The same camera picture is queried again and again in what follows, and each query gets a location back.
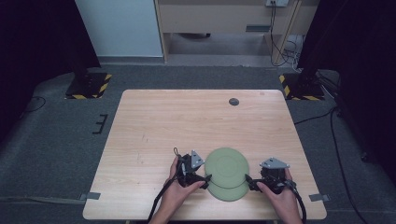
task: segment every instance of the wall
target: wall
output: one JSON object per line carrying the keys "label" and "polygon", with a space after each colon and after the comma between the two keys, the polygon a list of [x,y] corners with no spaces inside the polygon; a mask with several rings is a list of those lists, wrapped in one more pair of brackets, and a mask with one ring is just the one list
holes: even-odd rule
{"label": "wall", "polygon": [[98,57],[162,57],[154,1],[76,0]]}

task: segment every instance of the person's left hand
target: person's left hand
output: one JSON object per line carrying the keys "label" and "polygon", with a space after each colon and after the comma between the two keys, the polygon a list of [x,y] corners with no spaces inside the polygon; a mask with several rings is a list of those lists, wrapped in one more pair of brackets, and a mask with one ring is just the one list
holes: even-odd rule
{"label": "person's left hand", "polygon": [[[172,163],[169,177],[166,179],[164,184],[172,179],[176,171],[177,157],[175,157]],[[180,206],[184,203],[187,197],[200,188],[204,183],[205,181],[198,181],[186,188],[183,188],[180,186],[178,181],[175,180],[163,194],[161,205],[150,223],[167,223],[172,215],[177,211],[177,209],[180,208]]]}

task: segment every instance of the stacked green plates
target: stacked green plates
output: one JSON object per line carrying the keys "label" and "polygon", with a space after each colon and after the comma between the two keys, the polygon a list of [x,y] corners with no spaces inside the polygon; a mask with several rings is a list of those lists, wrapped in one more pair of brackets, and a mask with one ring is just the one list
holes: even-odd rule
{"label": "stacked green plates", "polygon": [[235,149],[215,149],[205,161],[205,174],[212,175],[209,192],[217,199],[233,202],[248,192],[248,161]]}

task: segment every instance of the black stand base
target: black stand base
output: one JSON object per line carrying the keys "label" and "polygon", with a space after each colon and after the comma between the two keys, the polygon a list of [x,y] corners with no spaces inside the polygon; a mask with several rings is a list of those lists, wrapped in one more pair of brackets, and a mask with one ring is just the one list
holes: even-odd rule
{"label": "black stand base", "polygon": [[300,83],[300,74],[288,73],[279,77],[288,100],[323,100],[324,93],[319,83],[308,81]]}
{"label": "black stand base", "polygon": [[100,98],[110,78],[108,73],[90,73],[89,80],[84,81],[75,77],[66,92],[66,99]]}

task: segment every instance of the black curtain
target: black curtain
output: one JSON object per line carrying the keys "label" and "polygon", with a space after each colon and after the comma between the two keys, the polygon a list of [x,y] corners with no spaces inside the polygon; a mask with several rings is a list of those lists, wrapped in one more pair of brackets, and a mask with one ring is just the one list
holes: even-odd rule
{"label": "black curtain", "polygon": [[35,86],[74,72],[74,60],[100,67],[73,0],[0,0],[0,142]]}
{"label": "black curtain", "polygon": [[321,0],[299,67],[307,67],[319,40],[317,69],[340,74],[337,103],[362,148],[396,184],[396,1]]}

